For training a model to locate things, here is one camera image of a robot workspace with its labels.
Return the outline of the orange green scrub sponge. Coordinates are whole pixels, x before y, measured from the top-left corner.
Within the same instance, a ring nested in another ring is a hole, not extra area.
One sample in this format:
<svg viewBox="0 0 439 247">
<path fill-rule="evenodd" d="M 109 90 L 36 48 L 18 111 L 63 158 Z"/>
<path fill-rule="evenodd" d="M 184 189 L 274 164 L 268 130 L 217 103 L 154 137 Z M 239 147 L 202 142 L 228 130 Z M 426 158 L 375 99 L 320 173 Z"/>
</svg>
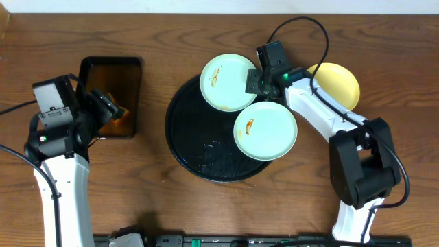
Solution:
<svg viewBox="0 0 439 247">
<path fill-rule="evenodd" d="M 112 122 L 115 126 L 120 126 L 130 117 L 130 111 L 122 106 L 116 101 L 116 99 L 110 94 L 107 94 L 109 100 L 117 107 L 117 112 L 112 117 Z"/>
</svg>

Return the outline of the light blue plate top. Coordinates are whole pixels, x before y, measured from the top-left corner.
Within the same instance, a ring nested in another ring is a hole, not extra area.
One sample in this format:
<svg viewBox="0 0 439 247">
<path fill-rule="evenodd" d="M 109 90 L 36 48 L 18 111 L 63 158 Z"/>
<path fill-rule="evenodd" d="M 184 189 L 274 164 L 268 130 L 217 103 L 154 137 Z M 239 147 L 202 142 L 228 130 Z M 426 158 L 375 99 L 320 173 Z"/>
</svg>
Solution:
<svg viewBox="0 0 439 247">
<path fill-rule="evenodd" d="M 200 76 L 203 98 L 212 107 L 224 112 L 235 112 L 249 106 L 257 97 L 246 92 L 249 69 L 255 69 L 255 66 L 239 54 L 214 57 Z"/>
</svg>

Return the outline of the light blue plate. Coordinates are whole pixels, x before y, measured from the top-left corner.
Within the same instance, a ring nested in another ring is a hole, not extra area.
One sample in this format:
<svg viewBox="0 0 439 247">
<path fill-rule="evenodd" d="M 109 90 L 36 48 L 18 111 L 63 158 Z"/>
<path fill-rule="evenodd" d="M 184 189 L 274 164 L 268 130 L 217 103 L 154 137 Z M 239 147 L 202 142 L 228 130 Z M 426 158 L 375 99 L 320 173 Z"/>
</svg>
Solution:
<svg viewBox="0 0 439 247">
<path fill-rule="evenodd" d="M 255 66 L 239 54 L 214 57 L 200 76 L 203 98 L 212 107 L 224 112 L 235 112 L 249 106 L 257 97 L 246 92 L 249 69 L 255 69 Z"/>
<path fill-rule="evenodd" d="M 287 154 L 298 136 L 296 119 L 275 102 L 257 102 L 243 109 L 235 120 L 237 147 L 258 161 L 272 161 Z"/>
</svg>

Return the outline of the yellow plate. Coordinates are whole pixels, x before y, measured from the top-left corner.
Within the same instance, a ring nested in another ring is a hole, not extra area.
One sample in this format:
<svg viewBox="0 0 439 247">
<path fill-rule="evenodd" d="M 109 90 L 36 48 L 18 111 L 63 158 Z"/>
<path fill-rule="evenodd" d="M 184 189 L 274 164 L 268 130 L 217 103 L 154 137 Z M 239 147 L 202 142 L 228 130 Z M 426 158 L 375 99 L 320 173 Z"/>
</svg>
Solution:
<svg viewBox="0 0 439 247">
<path fill-rule="evenodd" d="M 343 107 L 353 110 L 360 98 L 360 87 L 356 77 L 345 67 L 324 62 L 315 79 L 319 85 Z"/>
</svg>

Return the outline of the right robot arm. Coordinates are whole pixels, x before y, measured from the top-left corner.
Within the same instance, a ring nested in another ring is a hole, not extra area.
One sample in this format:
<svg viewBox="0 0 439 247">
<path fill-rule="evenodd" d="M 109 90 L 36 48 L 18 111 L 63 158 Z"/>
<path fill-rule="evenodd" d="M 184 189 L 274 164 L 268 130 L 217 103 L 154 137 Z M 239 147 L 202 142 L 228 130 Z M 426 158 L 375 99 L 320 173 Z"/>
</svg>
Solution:
<svg viewBox="0 0 439 247">
<path fill-rule="evenodd" d="M 246 92 L 282 101 L 329 144 L 331 184 L 340 198 L 333 237 L 371 243 L 375 213 L 401 181 L 389 125 L 341 105 L 322 88 L 314 72 L 291 66 L 280 42 L 257 47 L 256 53 L 260 67 L 249 69 Z"/>
</svg>

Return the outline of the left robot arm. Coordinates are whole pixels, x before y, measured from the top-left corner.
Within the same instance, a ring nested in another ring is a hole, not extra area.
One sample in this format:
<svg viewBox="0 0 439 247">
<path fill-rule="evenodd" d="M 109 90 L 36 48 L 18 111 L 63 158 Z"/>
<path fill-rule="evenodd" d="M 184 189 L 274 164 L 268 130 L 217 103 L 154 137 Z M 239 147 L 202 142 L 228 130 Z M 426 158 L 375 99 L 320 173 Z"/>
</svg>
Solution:
<svg viewBox="0 0 439 247">
<path fill-rule="evenodd" d="M 25 155 L 36 166 L 46 246 L 94 246 L 88 207 L 88 148 L 99 130 L 126 114 L 110 95 L 87 92 L 73 74 L 33 84 L 40 107 Z"/>
</svg>

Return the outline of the black rectangular water tray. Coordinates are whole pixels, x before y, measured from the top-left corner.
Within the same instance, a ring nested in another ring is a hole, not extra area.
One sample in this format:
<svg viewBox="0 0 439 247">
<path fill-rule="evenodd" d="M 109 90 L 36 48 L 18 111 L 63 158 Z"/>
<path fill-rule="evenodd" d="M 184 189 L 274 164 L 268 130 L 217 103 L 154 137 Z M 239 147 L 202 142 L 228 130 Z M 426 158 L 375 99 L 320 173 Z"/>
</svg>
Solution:
<svg viewBox="0 0 439 247">
<path fill-rule="evenodd" d="M 81 61 L 79 79 L 90 93 L 93 89 L 111 95 L 112 101 L 126 109 L 118 120 L 100 129 L 103 138 L 132 138 L 137 132 L 137 112 L 142 63 L 137 57 L 89 56 Z"/>
</svg>

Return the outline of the round black serving tray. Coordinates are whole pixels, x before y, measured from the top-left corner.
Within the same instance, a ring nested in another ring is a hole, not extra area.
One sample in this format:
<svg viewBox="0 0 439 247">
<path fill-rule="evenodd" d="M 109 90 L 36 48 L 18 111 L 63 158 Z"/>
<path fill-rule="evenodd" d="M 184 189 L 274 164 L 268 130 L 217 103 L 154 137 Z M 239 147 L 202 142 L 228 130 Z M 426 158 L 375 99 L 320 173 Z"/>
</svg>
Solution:
<svg viewBox="0 0 439 247">
<path fill-rule="evenodd" d="M 214 182 L 245 180 L 271 162 L 246 156 L 235 143 L 239 111 L 224 112 L 203 98 L 200 76 L 181 86 L 169 103 L 165 136 L 171 153 L 192 174 Z"/>
</svg>

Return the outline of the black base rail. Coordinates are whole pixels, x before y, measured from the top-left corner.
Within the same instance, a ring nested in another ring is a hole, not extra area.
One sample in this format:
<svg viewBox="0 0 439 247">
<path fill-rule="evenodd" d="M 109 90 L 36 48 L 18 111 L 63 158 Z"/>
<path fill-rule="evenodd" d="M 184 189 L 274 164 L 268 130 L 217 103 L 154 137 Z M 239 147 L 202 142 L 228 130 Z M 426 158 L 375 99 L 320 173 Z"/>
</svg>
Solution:
<svg viewBox="0 0 439 247">
<path fill-rule="evenodd" d="M 270 246 L 384 246 L 412 247 L 406 237 L 371 237 L 366 243 L 338 241 L 330 235 L 301 235 L 296 237 L 188 237 L 157 235 L 144 237 L 133 246 L 149 247 L 270 247 Z"/>
</svg>

